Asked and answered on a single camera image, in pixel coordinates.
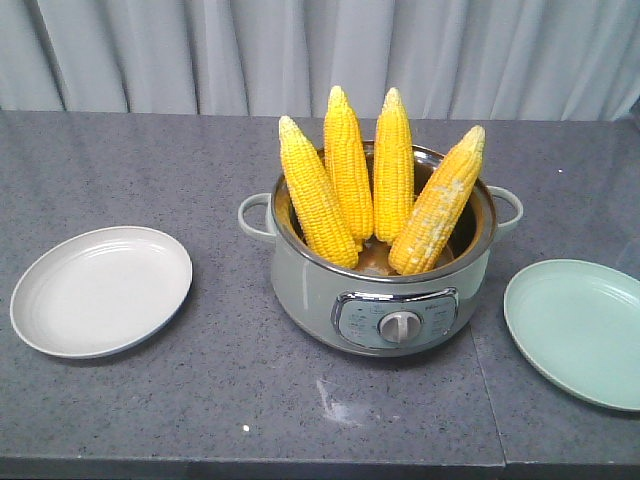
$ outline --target pot handle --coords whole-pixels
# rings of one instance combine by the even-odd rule
[[[245,212],[256,205],[264,205],[267,208],[264,215],[265,225],[267,226],[266,232],[252,227],[244,219]],[[251,238],[261,240],[263,242],[276,243],[275,225],[271,218],[271,194],[256,193],[255,195],[245,198],[238,207],[238,224],[242,231]]]
[[[504,200],[505,202],[510,204],[516,211],[515,216],[511,220],[498,223],[498,226],[496,228],[496,233],[493,237],[493,241],[498,242],[507,233],[509,233],[514,228],[516,228],[516,226],[518,225],[518,222],[520,222],[520,219],[524,214],[524,206],[522,205],[522,202],[520,201],[520,199],[514,193],[511,193],[506,188],[492,187],[492,186],[488,186],[487,188],[489,189],[489,192],[491,193],[492,196]]]

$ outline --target plate rim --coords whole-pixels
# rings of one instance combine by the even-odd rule
[[[108,348],[105,350],[99,350],[99,351],[93,351],[93,352],[88,352],[88,353],[67,353],[67,352],[58,352],[58,351],[54,351],[54,350],[50,350],[48,348],[43,348],[42,346],[39,346],[37,343],[33,342],[32,340],[30,340],[29,338],[27,338],[23,332],[20,331],[20,328],[18,327],[18,324],[16,322],[15,319],[15,315],[14,315],[14,301],[16,299],[16,297],[20,294],[20,289],[22,284],[25,282],[25,280],[28,278],[28,276],[31,274],[31,272],[33,270],[35,270],[37,268],[37,266],[39,264],[41,264],[42,262],[44,262],[46,260],[47,257],[49,257],[50,255],[52,255],[54,252],[66,247],[67,245],[77,242],[78,240],[84,238],[84,237],[88,237],[88,236],[92,236],[92,235],[97,235],[103,232],[109,232],[109,231],[118,231],[118,230],[138,230],[138,231],[145,231],[148,233],[152,233],[154,235],[159,235],[163,238],[165,238],[166,240],[168,240],[170,243],[174,244],[177,247],[177,250],[181,253],[181,256],[184,257],[184,264],[185,266],[188,267],[188,278],[187,281],[184,284],[184,294],[180,295],[180,301],[177,303],[177,305],[175,306],[175,308],[173,309],[172,313],[170,315],[167,316],[167,318],[164,318],[161,322],[158,322],[157,325],[154,325],[154,328],[144,332],[142,335],[136,337],[133,340],[127,341],[125,343],[123,343],[122,345],[118,345],[117,347],[113,347],[113,348]],[[50,249],[48,249],[47,251],[45,251],[44,253],[42,253],[40,256],[38,256],[38,258],[33,261],[29,267],[22,273],[22,275],[20,275],[20,278],[18,279],[18,281],[16,282],[15,287],[13,288],[13,291],[11,293],[11,300],[9,303],[9,316],[11,319],[11,326],[14,330],[14,332],[16,333],[16,335],[18,335],[18,337],[27,345],[29,345],[31,348],[38,350],[39,352],[42,352],[44,354],[47,355],[51,355],[54,357],[59,357],[59,358],[67,358],[67,359],[92,359],[92,358],[101,358],[101,357],[106,357],[109,355],[114,355],[116,353],[120,353],[124,350],[127,350],[129,348],[132,348],[140,343],[142,343],[144,340],[148,339],[149,337],[153,336],[156,332],[158,332],[160,329],[162,329],[176,314],[176,312],[180,309],[180,307],[182,306],[182,304],[184,303],[184,300],[186,299],[189,290],[191,288],[191,284],[193,283],[193,262],[191,260],[191,256],[189,255],[189,252],[187,251],[187,249],[184,247],[184,245],[182,245],[181,242],[179,242],[175,237],[169,235],[168,233],[165,233],[161,230],[157,230],[155,228],[151,228],[151,227],[146,227],[146,226],[139,226],[139,225],[114,225],[114,226],[110,226],[110,227],[102,227],[102,228],[97,228],[94,230],[90,230],[87,232],[83,232],[79,235],[75,235],[71,238],[68,238],[56,245],[54,245],[53,247],[51,247]]]
[[[535,262],[535,263],[532,263],[530,265],[527,265],[526,267],[524,267],[521,270],[519,270],[511,278],[511,280],[509,280],[509,283],[507,284],[507,287],[505,288],[505,292],[504,292],[504,296],[503,296],[503,315],[504,315],[505,323],[507,324],[507,328],[509,330],[509,333],[511,335],[512,340],[514,341],[514,343],[518,347],[518,350],[520,351],[520,353],[538,371],[538,373],[540,373],[549,382],[554,384],[556,387],[559,387],[563,391],[575,396],[576,398],[579,398],[581,400],[584,400],[584,401],[586,401],[588,403],[591,403],[591,404],[594,404],[594,405],[598,405],[600,407],[605,407],[605,408],[610,408],[610,409],[615,409],[615,410],[620,410],[620,411],[625,411],[625,412],[640,412],[640,399],[638,400],[637,404],[635,404],[634,406],[625,405],[625,404],[619,404],[619,403],[614,403],[614,402],[607,402],[607,401],[598,399],[598,398],[596,398],[596,397],[594,397],[592,395],[586,394],[583,391],[580,391],[580,390],[578,390],[576,388],[573,388],[573,387],[567,385],[567,383],[563,382],[560,378],[557,377],[557,375],[555,375],[554,373],[548,371],[548,369],[546,369],[545,367],[540,365],[538,363],[538,361],[536,361],[536,359],[531,355],[531,353],[529,353],[529,351],[527,351],[526,347],[522,344],[520,338],[516,334],[515,326],[512,323],[513,320],[509,318],[509,313],[508,313],[507,303],[509,301],[509,293],[511,292],[511,290],[513,290],[514,285],[517,284],[518,281],[520,281],[520,279],[522,278],[522,276],[525,273],[529,272],[530,270],[535,270],[535,269],[540,268],[540,267],[542,267],[544,265],[548,265],[548,264],[552,264],[552,263],[553,264],[580,264],[580,265],[589,267],[591,269],[594,269],[596,272],[597,271],[607,271],[607,272],[609,272],[611,274],[614,274],[616,276],[620,276],[621,278],[624,278],[627,281],[631,281],[631,282],[633,282],[635,284],[638,284],[640,286],[640,280],[632,277],[631,275],[627,275],[626,273],[621,272],[620,270],[616,270],[615,268],[609,267],[607,265],[602,265],[602,264],[591,262],[591,261],[587,261],[587,260],[580,260],[580,259],[573,259],[573,258],[552,258],[552,259],[548,259],[548,260],[541,260],[539,262]]]

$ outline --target countertop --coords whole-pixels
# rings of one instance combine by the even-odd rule
[[[321,145],[322,121],[297,120]],[[492,246],[459,334],[380,359],[301,331],[270,286],[273,247],[238,228],[240,202],[280,175],[276,118],[0,112],[0,477],[640,478],[640,415],[549,383],[502,312],[510,278],[540,260],[640,277],[640,132],[478,123],[482,178],[518,195],[524,218]],[[414,120],[413,141],[446,151],[472,124]],[[363,120],[363,137],[374,127]],[[164,231],[189,252],[175,317],[101,359],[28,347],[9,318],[21,274],[114,225]]]

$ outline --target pot rim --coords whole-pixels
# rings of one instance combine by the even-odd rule
[[[374,142],[371,140],[365,140],[362,142],[365,148],[365,153],[373,152]],[[444,155],[421,145],[412,145],[415,161],[418,163],[438,164]],[[318,149],[318,153],[324,153],[324,149]],[[270,214],[274,219],[274,224],[279,232],[279,236],[282,237],[289,246],[296,252],[305,257],[310,262],[318,265],[321,268],[330,270],[341,276],[363,280],[376,283],[392,283],[392,284],[407,284],[407,283],[419,283],[428,280],[440,279],[456,272],[464,270],[469,265],[473,264],[478,258],[480,258],[486,250],[491,246],[493,237],[497,228],[497,214],[493,196],[489,191],[486,184],[480,179],[476,179],[473,187],[472,195],[476,195],[480,200],[480,206],[482,207],[484,215],[484,224],[478,235],[476,229],[476,235],[474,235],[471,244],[453,261],[442,265],[440,267],[429,270],[428,272],[418,273],[414,275],[373,275],[359,272],[356,270],[340,267],[335,265],[318,254],[313,252],[293,231],[291,225],[285,226],[280,221],[277,215],[276,205],[279,199],[279,192],[287,191],[286,181],[284,175],[280,175],[271,194],[272,201],[270,202]]]

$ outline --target silver knob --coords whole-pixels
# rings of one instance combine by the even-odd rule
[[[378,331],[388,342],[405,343],[420,333],[422,322],[413,312],[393,312],[380,320]]]

